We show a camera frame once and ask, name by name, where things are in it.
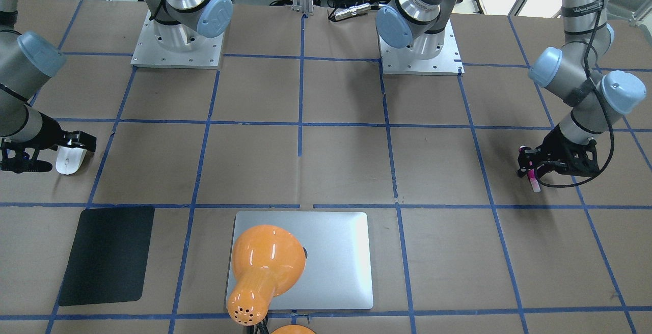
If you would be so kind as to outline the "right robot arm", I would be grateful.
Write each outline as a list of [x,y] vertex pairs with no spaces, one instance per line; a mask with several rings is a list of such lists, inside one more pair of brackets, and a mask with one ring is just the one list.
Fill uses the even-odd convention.
[[[149,18],[132,64],[142,68],[215,69],[224,32],[233,15],[231,0],[145,0]],[[2,170],[17,174],[80,169],[96,137],[64,131],[56,120],[30,106],[67,58],[35,32],[17,32],[18,0],[2,0],[1,135]]]

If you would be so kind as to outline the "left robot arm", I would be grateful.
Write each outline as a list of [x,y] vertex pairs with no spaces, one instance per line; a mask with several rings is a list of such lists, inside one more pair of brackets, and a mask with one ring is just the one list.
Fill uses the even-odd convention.
[[[391,0],[377,13],[377,32],[389,46],[405,48],[447,23],[446,1]],[[645,85],[633,74],[614,70],[601,75],[593,70],[615,39],[606,21],[607,1],[562,0],[564,44],[545,49],[528,75],[571,110],[540,146],[519,149],[520,178],[539,181],[550,172],[585,181],[596,178],[604,170],[597,160],[596,137],[612,133],[613,124],[645,99]]]

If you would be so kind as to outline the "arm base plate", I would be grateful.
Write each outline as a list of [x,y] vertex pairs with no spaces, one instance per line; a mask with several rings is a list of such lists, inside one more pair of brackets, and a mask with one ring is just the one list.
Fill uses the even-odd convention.
[[145,16],[131,65],[149,69],[218,69],[225,34],[206,38],[182,24],[163,25]]
[[424,33],[409,48],[393,48],[382,37],[378,42],[384,74],[458,76],[465,72],[451,21],[442,32]]

